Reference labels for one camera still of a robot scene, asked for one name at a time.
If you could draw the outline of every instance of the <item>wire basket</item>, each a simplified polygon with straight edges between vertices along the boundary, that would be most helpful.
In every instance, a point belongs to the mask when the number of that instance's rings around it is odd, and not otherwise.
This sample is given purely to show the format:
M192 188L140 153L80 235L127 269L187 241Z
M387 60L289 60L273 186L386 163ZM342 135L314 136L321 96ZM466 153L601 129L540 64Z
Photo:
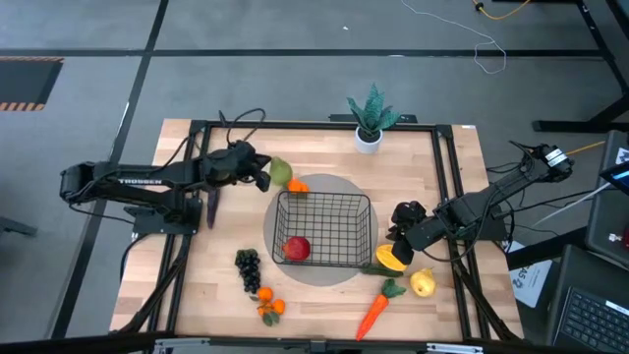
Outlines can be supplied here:
M285 258L282 246L305 237L311 253L303 261ZM273 260L281 265L359 267L372 257L369 197L342 193L281 192L277 199Z

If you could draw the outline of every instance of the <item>fake fruit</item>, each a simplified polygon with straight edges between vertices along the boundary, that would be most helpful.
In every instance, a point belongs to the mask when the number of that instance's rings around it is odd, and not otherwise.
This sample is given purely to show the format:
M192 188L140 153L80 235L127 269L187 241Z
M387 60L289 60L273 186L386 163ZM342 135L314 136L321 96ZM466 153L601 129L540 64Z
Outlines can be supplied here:
M290 261L303 261L311 253L311 243L305 237L293 236L282 246L282 251Z
M284 300L277 299L271 303L273 291L269 287L262 287L257 293L257 297L251 296L251 299L259 302L257 314L260 315L265 325L272 326L273 324L279 324L279 316L282 315L286 309Z
M271 290L271 288L268 288L268 287L262 287L259 289L259 292L257 293L257 297L262 302L269 302L273 299L273 290Z
M273 301L273 311L275 311L279 315L282 315L284 313L284 310L286 310L286 303L284 302L284 300L277 299Z
M273 184L286 186L291 178L293 178L293 169L288 162L277 156L273 156L271 158L271 168L268 174L271 176L271 182L273 182Z
M432 296L434 289L436 289L436 282L434 281L434 277L432 277L432 270L430 270L430 268L424 268L413 273L413 275L411 275L411 288L418 296Z
M361 325L358 327L358 332L356 333L357 341L363 339L365 334L370 331L377 317L380 316L382 311L384 311L384 309L388 306L389 299L402 295L404 292L406 292L406 289L395 285L395 280L384 280L381 292L375 297L375 300L373 300L370 310L367 312L365 318L361 322Z
M286 187L288 188L289 191L293 193L307 193L310 191L310 189L308 188L308 185L298 180L297 178L293 178L292 180L290 180L288 184L286 185Z
M239 250L236 253L236 261L234 263L238 267L240 276L243 277L245 292L256 294L260 280L257 251L254 249Z
M382 263L383 266L386 266L389 269L404 271L406 270L406 266L402 265L402 263L393 256L391 252L393 250L393 245L381 245L375 249L375 257Z

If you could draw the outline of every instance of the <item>potted plant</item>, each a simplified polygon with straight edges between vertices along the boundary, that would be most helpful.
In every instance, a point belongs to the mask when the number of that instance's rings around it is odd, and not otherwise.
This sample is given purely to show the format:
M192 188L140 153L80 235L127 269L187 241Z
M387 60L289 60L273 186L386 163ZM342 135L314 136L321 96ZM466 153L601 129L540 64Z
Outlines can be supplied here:
M382 130L395 124L400 119L400 113L392 111L392 106L382 108L384 92L378 92L375 84L372 84L365 109L359 108L354 98L347 97L347 102L358 122L356 148L362 153L375 153L382 142Z

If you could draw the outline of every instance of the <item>red apple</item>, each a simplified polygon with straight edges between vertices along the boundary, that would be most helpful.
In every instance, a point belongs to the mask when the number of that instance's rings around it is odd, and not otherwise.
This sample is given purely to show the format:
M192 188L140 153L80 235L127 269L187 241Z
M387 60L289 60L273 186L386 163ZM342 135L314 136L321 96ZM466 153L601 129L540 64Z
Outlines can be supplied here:
M311 253L311 243L305 237L293 236L282 246L282 251L290 261L303 261Z

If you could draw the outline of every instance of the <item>wooden table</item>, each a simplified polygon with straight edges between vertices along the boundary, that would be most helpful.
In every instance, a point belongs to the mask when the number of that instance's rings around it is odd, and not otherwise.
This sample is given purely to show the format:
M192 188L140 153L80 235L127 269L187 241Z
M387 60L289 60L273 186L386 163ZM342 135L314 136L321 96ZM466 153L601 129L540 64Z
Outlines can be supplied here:
M153 164L160 165L188 135L191 121L164 121ZM453 126L460 173L465 192L487 186L485 164L476 128ZM232 140L249 130L234 130ZM209 150L225 147L224 129L212 129ZM420 201L428 210L439 202L431 138L428 133L385 132L375 155L363 155L354 147L354 131L259 129L250 143L260 153L278 155L299 175L329 173L346 178L372 200L378 218L378 243L384 239L395 206ZM442 142L443 160L448 165ZM448 191L454 195L451 173L446 168ZM179 308L176 333L199 336L353 339L360 321L379 292L383 277L357 274L342 283L317 287L285 275L264 247L262 223L267 206L278 190L261 193L253 185L225 187L214 228L202 221L194 237ZM130 252L120 286L111 328L125 325L152 291L157 278L164 235L152 235ZM262 285L286 301L281 324L265 326L253 302L243 291L234 266L236 251L255 248L261 259ZM437 257L448 258L445 241L429 247ZM520 318L503 254L486 241L476 246L483 291L509 328L522 336ZM366 339L461 340L459 316L450 264L438 263L417 253L397 283L409 287L414 271L432 267L436 294L420 298L411 290L391 300ZM170 304L166 294L158 328L165 328ZM467 296L470 323L479 336L474 300Z

